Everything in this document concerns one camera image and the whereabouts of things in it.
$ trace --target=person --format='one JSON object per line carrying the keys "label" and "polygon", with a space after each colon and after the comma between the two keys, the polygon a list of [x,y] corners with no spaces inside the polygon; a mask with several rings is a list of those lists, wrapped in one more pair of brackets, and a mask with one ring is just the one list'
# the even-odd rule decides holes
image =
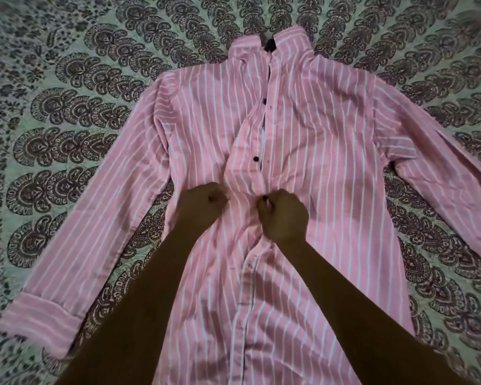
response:
{"label": "person", "polygon": [[[227,202],[217,183],[181,194],[173,230],[58,385],[152,383],[189,253]],[[300,274],[362,384],[468,384],[306,242],[308,211],[295,194],[275,191],[258,199],[257,210],[264,235]]]}

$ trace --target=shirt cuff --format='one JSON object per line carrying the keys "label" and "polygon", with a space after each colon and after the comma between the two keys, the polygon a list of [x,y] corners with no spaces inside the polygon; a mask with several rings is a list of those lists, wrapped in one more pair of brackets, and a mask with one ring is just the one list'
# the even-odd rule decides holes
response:
{"label": "shirt cuff", "polygon": [[0,331],[26,336],[62,359],[73,344],[82,321],[58,304],[22,291],[2,314]]}

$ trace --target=fist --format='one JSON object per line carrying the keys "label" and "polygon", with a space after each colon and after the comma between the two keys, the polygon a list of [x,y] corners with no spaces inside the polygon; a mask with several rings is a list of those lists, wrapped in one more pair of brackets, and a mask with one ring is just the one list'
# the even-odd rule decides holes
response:
{"label": "fist", "polygon": [[226,189],[217,182],[186,190],[176,205],[176,225],[199,236],[223,213],[227,202]]}
{"label": "fist", "polygon": [[257,210],[264,235],[278,246],[288,241],[306,240],[308,211],[295,194],[280,189],[260,197]]}

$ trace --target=shirt collar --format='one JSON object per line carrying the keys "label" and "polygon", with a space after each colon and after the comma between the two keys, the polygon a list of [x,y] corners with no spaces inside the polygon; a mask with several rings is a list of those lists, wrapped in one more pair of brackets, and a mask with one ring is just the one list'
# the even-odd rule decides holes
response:
{"label": "shirt collar", "polygon": [[[308,39],[305,29],[295,25],[286,30],[278,32],[274,36],[276,50],[272,55],[290,59],[297,52],[312,50],[312,44]],[[264,51],[262,41],[258,35],[242,36],[233,41],[228,50],[229,57],[242,57],[243,54],[252,51]]]}

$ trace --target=pink shirt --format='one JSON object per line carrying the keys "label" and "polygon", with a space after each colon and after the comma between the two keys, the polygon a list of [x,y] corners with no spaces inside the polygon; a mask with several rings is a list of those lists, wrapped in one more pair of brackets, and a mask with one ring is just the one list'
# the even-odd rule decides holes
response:
{"label": "pink shirt", "polygon": [[141,96],[0,326],[63,357],[171,176],[231,200],[189,257],[154,383],[359,383],[295,269],[262,236],[258,196],[285,188],[307,240],[413,332],[383,168],[394,161],[481,256],[481,166],[426,112],[363,70],[315,56],[295,26],[237,39],[221,64],[165,72]]}

